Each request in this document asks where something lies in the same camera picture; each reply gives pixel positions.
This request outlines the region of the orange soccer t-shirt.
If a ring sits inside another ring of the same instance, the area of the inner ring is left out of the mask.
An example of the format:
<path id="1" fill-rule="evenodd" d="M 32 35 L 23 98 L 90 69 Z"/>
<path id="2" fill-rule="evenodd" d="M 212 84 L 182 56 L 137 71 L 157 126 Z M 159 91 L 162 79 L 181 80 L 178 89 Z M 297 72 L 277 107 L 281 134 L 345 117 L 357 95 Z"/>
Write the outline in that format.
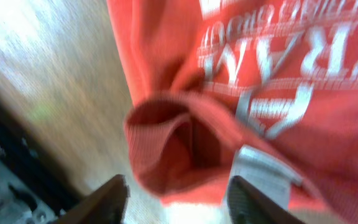
<path id="1" fill-rule="evenodd" d="M 133 175 L 218 205 L 241 175 L 358 223 L 358 0 L 108 1 Z"/>

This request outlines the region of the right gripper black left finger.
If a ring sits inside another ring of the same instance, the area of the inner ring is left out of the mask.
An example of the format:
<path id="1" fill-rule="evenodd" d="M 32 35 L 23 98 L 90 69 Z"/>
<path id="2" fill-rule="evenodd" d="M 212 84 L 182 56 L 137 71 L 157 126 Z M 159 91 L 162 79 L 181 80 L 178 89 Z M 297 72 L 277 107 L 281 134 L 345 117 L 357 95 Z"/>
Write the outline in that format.
<path id="1" fill-rule="evenodd" d="M 120 224 L 128 198 L 129 186 L 125 176 L 118 174 L 53 223 Z"/>

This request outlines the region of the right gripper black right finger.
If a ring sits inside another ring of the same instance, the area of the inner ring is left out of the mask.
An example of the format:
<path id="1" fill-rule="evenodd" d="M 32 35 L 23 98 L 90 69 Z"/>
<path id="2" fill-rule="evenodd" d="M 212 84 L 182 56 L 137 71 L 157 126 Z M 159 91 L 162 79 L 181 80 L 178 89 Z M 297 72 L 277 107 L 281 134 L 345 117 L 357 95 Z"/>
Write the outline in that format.
<path id="1" fill-rule="evenodd" d="M 239 175 L 229 181 L 227 207 L 233 224 L 304 224 Z"/>

